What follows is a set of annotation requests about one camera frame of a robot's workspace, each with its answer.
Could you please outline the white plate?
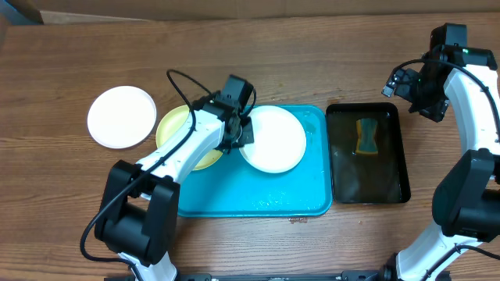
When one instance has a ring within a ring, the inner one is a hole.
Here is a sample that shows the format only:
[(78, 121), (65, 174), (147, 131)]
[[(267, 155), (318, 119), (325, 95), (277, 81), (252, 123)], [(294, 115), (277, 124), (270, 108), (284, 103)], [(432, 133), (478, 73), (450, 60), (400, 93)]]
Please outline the white plate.
[(151, 133), (157, 111), (152, 97), (134, 86), (118, 86), (100, 94), (87, 114), (87, 129), (98, 144), (131, 148)]
[(252, 167), (265, 173), (284, 173), (303, 158), (306, 135), (302, 124), (288, 110), (262, 105), (251, 110), (254, 141), (240, 148)]

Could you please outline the yellow plate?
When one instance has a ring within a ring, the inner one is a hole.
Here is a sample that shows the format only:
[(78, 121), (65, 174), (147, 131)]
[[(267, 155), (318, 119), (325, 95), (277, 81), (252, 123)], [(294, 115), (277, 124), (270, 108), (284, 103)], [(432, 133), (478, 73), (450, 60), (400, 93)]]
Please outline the yellow plate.
[[(155, 143), (160, 148), (169, 140), (188, 119), (189, 108), (186, 105), (178, 106), (166, 113), (156, 130)], [(206, 169), (217, 162), (222, 156), (221, 151), (211, 150), (194, 167), (194, 171)]]

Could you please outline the green yellow sponge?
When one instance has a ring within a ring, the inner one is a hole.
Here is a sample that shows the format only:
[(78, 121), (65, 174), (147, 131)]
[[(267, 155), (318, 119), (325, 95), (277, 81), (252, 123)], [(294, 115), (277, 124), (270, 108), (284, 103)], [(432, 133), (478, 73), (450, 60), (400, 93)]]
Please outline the green yellow sponge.
[(375, 119), (364, 118), (356, 121), (356, 131), (358, 139), (356, 142), (356, 154), (377, 155), (378, 148), (376, 142), (378, 122)]

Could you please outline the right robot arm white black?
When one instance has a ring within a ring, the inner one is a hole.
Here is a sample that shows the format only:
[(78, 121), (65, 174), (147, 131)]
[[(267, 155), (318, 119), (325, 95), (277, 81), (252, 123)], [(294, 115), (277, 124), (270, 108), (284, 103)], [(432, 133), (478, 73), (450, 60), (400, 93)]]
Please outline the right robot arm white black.
[(431, 117), (439, 102), (455, 112), (462, 157), (437, 186), (433, 220), (406, 249), (394, 254), (379, 280), (448, 280), (445, 271), (461, 254), (480, 252), (499, 235), (499, 96), (495, 57), (490, 50), (438, 44), (420, 60), (396, 66), (383, 90), (411, 102), (411, 111)]

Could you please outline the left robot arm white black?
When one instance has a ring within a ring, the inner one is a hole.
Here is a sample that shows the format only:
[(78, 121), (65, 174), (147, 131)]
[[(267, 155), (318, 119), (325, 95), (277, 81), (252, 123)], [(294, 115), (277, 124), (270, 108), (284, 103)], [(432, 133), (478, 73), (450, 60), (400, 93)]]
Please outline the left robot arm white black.
[(248, 112), (200, 109), (160, 148), (135, 164), (110, 170), (98, 214), (87, 232), (117, 254), (132, 280), (175, 280), (168, 249), (177, 226), (180, 185), (211, 150), (253, 142)]

